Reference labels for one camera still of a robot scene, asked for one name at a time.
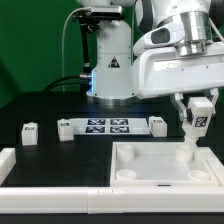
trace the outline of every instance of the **small white block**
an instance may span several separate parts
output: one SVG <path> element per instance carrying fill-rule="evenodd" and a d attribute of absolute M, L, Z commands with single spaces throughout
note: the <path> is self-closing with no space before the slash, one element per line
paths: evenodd
<path fill-rule="evenodd" d="M 70 120 L 58 121 L 58 135 L 60 141 L 72 141 L 74 140 L 73 127 L 70 124 Z"/>
<path fill-rule="evenodd" d="M 23 125 L 22 130 L 22 144 L 37 145 L 38 141 L 38 126 L 37 123 L 29 123 Z"/>
<path fill-rule="evenodd" d="M 0 153 L 0 185 L 4 182 L 14 165 L 16 155 L 14 148 L 5 148 Z"/>
<path fill-rule="evenodd" d="M 149 130 L 154 137 L 167 137 L 167 124 L 161 117 L 149 117 Z"/>

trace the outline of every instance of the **black table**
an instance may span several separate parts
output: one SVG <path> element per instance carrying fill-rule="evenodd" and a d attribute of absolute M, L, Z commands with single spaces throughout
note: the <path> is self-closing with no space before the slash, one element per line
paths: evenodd
<path fill-rule="evenodd" d="M 224 105 L 217 103 L 206 137 L 199 146 L 209 146 L 224 159 Z M 161 116 L 168 124 L 167 138 L 152 136 L 75 136 L 60 142 L 57 120 L 67 118 L 146 118 Z M 37 122 L 37 146 L 23 147 L 24 123 Z M 0 110 L 0 149 L 16 148 L 17 164 L 2 187 L 109 186 L 111 150 L 115 141 L 183 141 L 179 115 L 169 97 L 143 100 L 127 106 L 103 106 L 87 102 L 78 93 L 26 93 Z M 224 214 L 58 214 L 1 215 L 1 223 L 223 223 Z"/>

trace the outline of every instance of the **white tray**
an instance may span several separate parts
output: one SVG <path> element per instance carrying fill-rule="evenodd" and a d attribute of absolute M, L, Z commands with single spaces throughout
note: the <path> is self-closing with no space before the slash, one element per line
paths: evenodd
<path fill-rule="evenodd" d="M 175 152 L 177 146 L 184 143 L 129 143 L 113 144 L 111 163 L 111 187 L 147 187 L 147 186 L 219 186 L 219 181 L 200 148 L 195 148 L 191 162 L 179 162 Z M 118 159 L 117 149 L 125 146 L 134 148 L 134 158 L 129 162 Z M 208 180 L 189 179 L 190 171 L 199 171 L 209 175 Z"/>

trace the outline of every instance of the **white platform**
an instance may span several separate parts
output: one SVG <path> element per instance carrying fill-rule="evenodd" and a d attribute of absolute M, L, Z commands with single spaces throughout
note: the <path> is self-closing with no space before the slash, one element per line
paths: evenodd
<path fill-rule="evenodd" d="M 173 158 L 169 159 L 173 156 L 171 153 L 172 147 L 169 147 L 169 144 L 174 146 L 181 143 L 132 144 L 136 146 L 141 144 L 144 146 L 143 148 L 150 146 L 152 149 L 152 152 L 147 149 L 148 154 L 144 152 L 146 158 L 152 163 L 147 166 L 150 168 L 154 163 L 157 167 L 154 167 L 156 169 L 150 172 L 143 169 L 142 176 L 144 181 L 149 181 L 150 186 L 128 186 L 129 183 L 126 182 L 119 187 L 113 186 L 114 183 L 112 183 L 111 187 L 93 188 L 0 188 L 0 213 L 224 212 L 224 167 L 209 148 L 197 148 L 195 157 L 197 161 L 189 167 L 182 167 L 182 174 L 192 168 L 205 169 L 206 172 L 209 172 L 210 180 L 205 181 L 202 185 L 199 184 L 199 186 L 198 184 L 191 185 L 186 178 L 183 178 L 182 174 L 177 175 L 179 172 L 176 170 L 177 167 L 173 167 L 172 172 L 175 169 L 174 173 L 168 169 L 174 162 Z M 158 163 L 150 158 L 154 156 L 155 159 L 156 154 L 160 157 L 157 159 Z M 121 164 L 117 163 L 115 165 L 119 169 L 123 168 L 119 167 Z M 158 174 L 160 169 L 163 172 L 159 176 L 155 176 L 154 180 L 151 180 L 154 171 Z M 115 170 L 112 170 L 112 179 L 115 181 L 114 174 Z M 170 186 L 160 185 L 163 180 L 166 181 L 165 183 L 170 183 Z"/>
<path fill-rule="evenodd" d="M 115 142 L 113 144 L 111 179 L 112 187 L 215 187 L 220 183 L 209 166 L 203 151 L 196 148 L 191 162 L 179 162 L 176 160 L 176 149 L 184 143 L 128 143 Z M 118 150 L 125 146 L 134 149 L 133 159 L 123 162 L 117 154 Z M 136 173 L 136 178 L 131 179 L 125 175 L 116 177 L 119 172 L 130 171 Z M 189 172 L 199 171 L 207 173 L 209 180 L 189 180 Z"/>
<path fill-rule="evenodd" d="M 69 120 L 74 135 L 149 135 L 144 118 L 76 118 Z"/>

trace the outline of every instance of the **white 3d printed part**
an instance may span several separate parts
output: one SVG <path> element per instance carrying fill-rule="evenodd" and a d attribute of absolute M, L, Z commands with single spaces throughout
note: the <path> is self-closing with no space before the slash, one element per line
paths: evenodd
<path fill-rule="evenodd" d="M 149 117 L 149 130 L 154 137 L 167 137 L 167 124 L 161 117 Z"/>
<path fill-rule="evenodd" d="M 4 148 L 0 153 L 0 185 L 4 182 L 15 164 L 15 149 Z"/>
<path fill-rule="evenodd" d="M 70 120 L 61 119 L 58 121 L 58 135 L 60 141 L 74 140 L 73 127 L 70 124 Z"/>
<path fill-rule="evenodd" d="M 26 145 L 37 145 L 38 141 L 38 125 L 37 123 L 29 123 L 23 125 L 22 130 L 22 144 Z"/>

